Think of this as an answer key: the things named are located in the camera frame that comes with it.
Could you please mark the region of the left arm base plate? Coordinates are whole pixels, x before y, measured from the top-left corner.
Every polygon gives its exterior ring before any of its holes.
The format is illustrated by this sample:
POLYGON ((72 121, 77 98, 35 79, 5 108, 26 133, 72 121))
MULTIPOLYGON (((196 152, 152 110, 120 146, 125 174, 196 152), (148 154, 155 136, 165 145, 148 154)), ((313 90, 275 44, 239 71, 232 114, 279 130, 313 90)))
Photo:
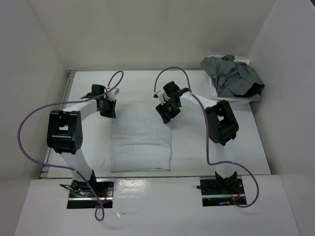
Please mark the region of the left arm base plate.
MULTIPOLYGON (((96 181, 91 184, 94 192, 104 208, 113 207, 114 182, 96 181)), ((97 208, 99 203, 85 182, 73 181, 71 184, 60 184, 60 187, 69 191, 67 209, 97 208)))

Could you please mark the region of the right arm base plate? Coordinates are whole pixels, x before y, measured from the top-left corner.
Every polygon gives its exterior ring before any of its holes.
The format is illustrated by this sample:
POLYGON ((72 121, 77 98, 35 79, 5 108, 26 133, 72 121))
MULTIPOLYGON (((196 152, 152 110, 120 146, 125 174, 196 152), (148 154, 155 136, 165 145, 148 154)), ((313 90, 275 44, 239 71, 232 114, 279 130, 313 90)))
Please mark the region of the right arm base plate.
POLYGON ((233 206, 235 205, 234 201, 242 206, 247 204, 241 178, 237 178, 235 183, 224 190, 219 188, 219 184, 214 177, 201 178, 196 188, 201 192, 202 205, 204 207, 233 206))

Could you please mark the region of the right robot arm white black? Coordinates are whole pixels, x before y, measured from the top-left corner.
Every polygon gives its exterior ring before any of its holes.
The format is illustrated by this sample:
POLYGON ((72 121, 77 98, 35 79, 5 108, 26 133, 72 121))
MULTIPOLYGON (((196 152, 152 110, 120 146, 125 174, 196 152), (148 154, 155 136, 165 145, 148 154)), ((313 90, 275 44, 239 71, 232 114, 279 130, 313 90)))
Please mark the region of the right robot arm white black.
POLYGON ((230 104, 225 100, 215 102, 194 94, 189 88, 180 89, 173 81, 163 90, 155 91, 154 98, 159 100, 156 110, 165 124, 178 115, 181 108, 188 108, 204 118, 207 164, 216 168, 216 189, 227 193, 237 180, 237 172, 232 167, 232 141, 239 130, 230 104))

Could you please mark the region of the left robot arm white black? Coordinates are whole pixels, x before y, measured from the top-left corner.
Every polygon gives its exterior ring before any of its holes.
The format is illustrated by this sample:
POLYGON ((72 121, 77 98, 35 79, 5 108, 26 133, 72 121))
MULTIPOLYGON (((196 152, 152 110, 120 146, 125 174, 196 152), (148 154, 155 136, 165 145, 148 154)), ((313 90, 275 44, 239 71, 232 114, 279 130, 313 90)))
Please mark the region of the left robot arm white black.
POLYGON ((118 94, 118 88, 92 85, 91 92, 81 97, 79 103, 50 112, 47 145, 63 158, 67 167, 73 169, 73 182, 69 190, 79 196, 90 197, 98 190, 95 173, 81 150, 82 121, 96 112, 103 117, 115 118, 118 94))

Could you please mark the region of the white skirt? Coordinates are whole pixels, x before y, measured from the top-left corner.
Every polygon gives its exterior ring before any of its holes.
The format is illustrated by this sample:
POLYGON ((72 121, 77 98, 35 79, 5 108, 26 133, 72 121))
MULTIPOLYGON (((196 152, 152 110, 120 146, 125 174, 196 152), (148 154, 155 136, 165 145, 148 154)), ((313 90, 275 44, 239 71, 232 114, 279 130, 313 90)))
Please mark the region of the white skirt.
POLYGON ((170 127, 153 111, 118 112, 112 122, 111 172, 169 171, 170 127))

